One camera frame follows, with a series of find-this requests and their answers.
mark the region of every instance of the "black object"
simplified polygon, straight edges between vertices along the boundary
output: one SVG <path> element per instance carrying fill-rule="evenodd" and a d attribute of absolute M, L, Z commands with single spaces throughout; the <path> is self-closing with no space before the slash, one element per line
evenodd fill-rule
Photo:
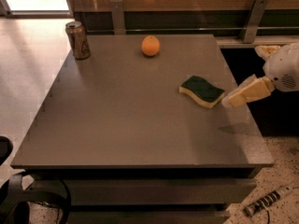
<path fill-rule="evenodd" d="M 8 158 L 12 151 L 10 140 L 4 136 L 0 136 L 0 165 Z"/>
<path fill-rule="evenodd" d="M 24 176 L 30 175 L 35 181 L 26 190 L 21 181 Z M 56 193 L 57 187 L 35 188 L 38 179 L 59 180 L 66 197 Z M 48 207 L 55 207 L 63 211 L 59 224 L 65 224 L 70 212 L 71 196 L 67 185 L 60 178 L 42 172 L 21 172 L 13 175 L 0 189 L 0 224 L 29 224 L 30 208 L 28 202 L 39 203 Z"/>
<path fill-rule="evenodd" d="M 221 50 L 236 83 L 255 74 L 263 77 L 264 60 L 254 49 Z M 271 96 L 248 103 L 249 110 L 263 136 L 299 136 L 299 91 L 274 90 Z"/>

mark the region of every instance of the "soda can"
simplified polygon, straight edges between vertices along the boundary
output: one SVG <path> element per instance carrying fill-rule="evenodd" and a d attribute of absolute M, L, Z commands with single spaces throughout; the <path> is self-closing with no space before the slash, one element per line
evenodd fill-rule
<path fill-rule="evenodd" d="M 86 59 L 91 55 L 85 29 L 80 21 L 71 21 L 66 24 L 65 31 L 76 59 Z"/>

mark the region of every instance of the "metal bar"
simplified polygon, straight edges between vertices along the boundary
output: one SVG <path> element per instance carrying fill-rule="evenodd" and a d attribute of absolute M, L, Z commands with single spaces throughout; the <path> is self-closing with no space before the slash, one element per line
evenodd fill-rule
<path fill-rule="evenodd" d="M 9 15 L 11 13 L 11 9 L 9 7 L 7 0 L 0 0 L 0 4 L 1 4 L 1 7 L 3 7 L 5 15 L 6 16 Z"/>
<path fill-rule="evenodd" d="M 242 31 L 240 35 L 244 43 L 254 42 L 267 3 L 268 0 L 255 0 L 245 31 Z"/>
<path fill-rule="evenodd" d="M 125 23 L 122 0 L 111 0 L 112 21 L 115 35 L 125 35 Z"/>

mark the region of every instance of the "orange fruit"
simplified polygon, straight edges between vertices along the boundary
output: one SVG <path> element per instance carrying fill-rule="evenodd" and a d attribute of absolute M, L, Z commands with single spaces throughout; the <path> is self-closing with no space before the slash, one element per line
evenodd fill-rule
<path fill-rule="evenodd" d="M 146 36 L 141 44 L 142 51 L 147 56 L 154 56 L 159 52 L 160 42 L 154 35 Z"/>

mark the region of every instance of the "sponge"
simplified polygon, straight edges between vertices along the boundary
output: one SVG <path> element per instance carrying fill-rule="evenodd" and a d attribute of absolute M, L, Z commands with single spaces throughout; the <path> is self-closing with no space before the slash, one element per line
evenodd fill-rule
<path fill-rule="evenodd" d="M 179 92 L 189 95 L 206 108 L 213 108 L 223 97 L 224 90 L 217 88 L 201 77 L 192 76 L 180 87 Z"/>

